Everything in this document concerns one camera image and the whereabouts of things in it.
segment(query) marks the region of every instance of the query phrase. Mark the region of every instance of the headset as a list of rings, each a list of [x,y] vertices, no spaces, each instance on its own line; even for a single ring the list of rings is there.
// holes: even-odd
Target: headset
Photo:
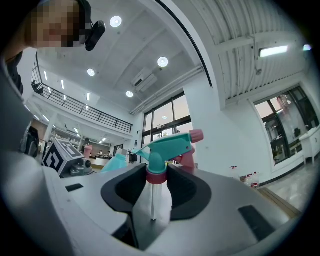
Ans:
[[[91,6],[86,0],[76,0],[80,6],[80,13],[85,16],[85,28],[80,29],[79,42],[81,45],[85,45],[87,51],[92,51],[100,38],[106,31],[106,24],[99,20],[94,25],[91,20]]]

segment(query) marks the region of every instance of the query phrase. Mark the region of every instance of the fluorescent light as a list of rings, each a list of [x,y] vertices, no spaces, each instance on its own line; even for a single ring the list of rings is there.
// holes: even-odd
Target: fluorescent light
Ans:
[[[309,44],[305,44],[304,46],[303,46],[303,50],[304,51],[310,51],[312,48],[311,48],[311,46],[309,45]]]
[[[121,25],[122,19],[119,16],[114,16],[112,19],[110,19],[110,26],[113,28],[117,28]]]
[[[160,57],[158,59],[158,65],[160,67],[164,68],[164,67],[168,66],[168,64],[169,64],[169,60],[166,57]]]
[[[125,95],[127,95],[129,98],[132,98],[134,96],[134,94],[131,91],[127,91]]]
[[[47,120],[48,122],[50,122],[49,119],[48,119],[44,114],[43,114],[42,116],[44,117],[45,120]]]
[[[95,73],[95,71],[92,69],[92,68],[89,68],[88,70],[87,70],[87,72],[88,72],[88,75],[90,76],[90,77],[93,77],[96,73]]]
[[[260,50],[259,56],[261,58],[275,55],[275,54],[283,54],[286,53],[288,50],[288,46],[279,46],[279,47],[273,47],[273,48],[267,48]]]

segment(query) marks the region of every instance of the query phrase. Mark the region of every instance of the teal object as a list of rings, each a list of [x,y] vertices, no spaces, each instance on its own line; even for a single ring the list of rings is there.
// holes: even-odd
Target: teal object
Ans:
[[[153,174],[162,174],[167,170],[166,161],[192,150],[190,133],[181,133],[157,139],[143,148],[134,149],[132,153],[149,161],[148,171]]]
[[[120,168],[127,167],[128,164],[126,162],[126,156],[123,154],[115,154],[115,157],[113,157],[101,170],[102,173],[114,171]]]

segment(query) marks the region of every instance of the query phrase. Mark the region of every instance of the railing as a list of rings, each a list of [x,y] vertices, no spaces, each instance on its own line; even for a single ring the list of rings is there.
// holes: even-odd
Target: railing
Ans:
[[[41,74],[39,71],[38,57],[36,58],[36,60],[37,61],[34,62],[34,68],[32,70],[32,81],[35,81],[37,84],[37,86],[34,86],[34,91],[36,93],[84,117],[90,118],[94,121],[110,127],[114,127],[124,132],[131,132],[131,128],[133,126],[131,123],[99,111],[44,84],[42,82]]]

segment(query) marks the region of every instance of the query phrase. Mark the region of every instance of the white table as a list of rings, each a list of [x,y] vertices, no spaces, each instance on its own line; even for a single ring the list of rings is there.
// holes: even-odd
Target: white table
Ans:
[[[302,145],[304,164],[306,164],[307,158],[312,158],[312,163],[314,164],[315,156],[320,152],[320,126],[312,128],[302,135],[299,140]]]

